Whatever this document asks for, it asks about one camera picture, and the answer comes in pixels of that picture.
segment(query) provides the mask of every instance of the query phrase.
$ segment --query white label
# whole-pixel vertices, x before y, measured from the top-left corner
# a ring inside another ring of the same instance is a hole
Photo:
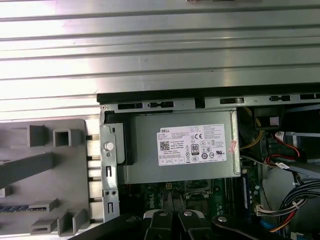
[[[289,169],[290,168],[288,165],[285,165],[283,162],[276,162],[275,165],[277,165],[281,169]]]
[[[156,139],[159,166],[227,160],[223,124],[165,127]]]

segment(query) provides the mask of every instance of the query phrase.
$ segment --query motherboard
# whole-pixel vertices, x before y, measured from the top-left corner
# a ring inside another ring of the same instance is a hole
[[[258,168],[250,161],[242,167],[242,177],[121,185],[120,211],[142,217],[149,210],[189,209],[207,219],[231,214],[251,222],[254,203],[260,202]]]

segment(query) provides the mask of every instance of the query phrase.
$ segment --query barcode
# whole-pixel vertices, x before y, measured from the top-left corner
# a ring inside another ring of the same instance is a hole
[[[160,150],[161,151],[167,151],[170,150],[170,144],[168,141],[161,141],[160,142]]]

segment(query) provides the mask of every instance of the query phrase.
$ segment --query yellow wire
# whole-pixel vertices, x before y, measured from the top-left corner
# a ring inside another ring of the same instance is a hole
[[[245,107],[244,109],[247,111],[247,113],[250,116],[252,116],[252,112],[251,112],[251,110],[249,108]],[[261,127],[261,122],[259,121],[259,119],[256,118],[255,121],[256,121],[256,124],[258,125],[258,127]],[[253,147],[254,145],[256,145],[257,143],[260,142],[262,136],[263,136],[263,131],[259,131],[258,137],[253,142],[251,142],[250,144],[248,144],[246,146],[243,146],[243,147],[240,147],[240,150],[248,149],[248,148]]]
[[[285,226],[287,226],[287,225],[290,223],[290,221],[286,222],[285,224],[283,224],[283,225],[281,225],[281,226],[278,226],[277,228],[274,228],[274,229],[269,230],[269,232],[275,233],[276,231],[278,231],[278,230],[284,228]]]

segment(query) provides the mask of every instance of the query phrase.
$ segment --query aluminum panel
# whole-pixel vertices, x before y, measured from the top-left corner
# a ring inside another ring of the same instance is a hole
[[[319,11],[317,0],[2,1],[0,98],[318,83]],[[28,108],[3,103],[16,107],[2,119]]]

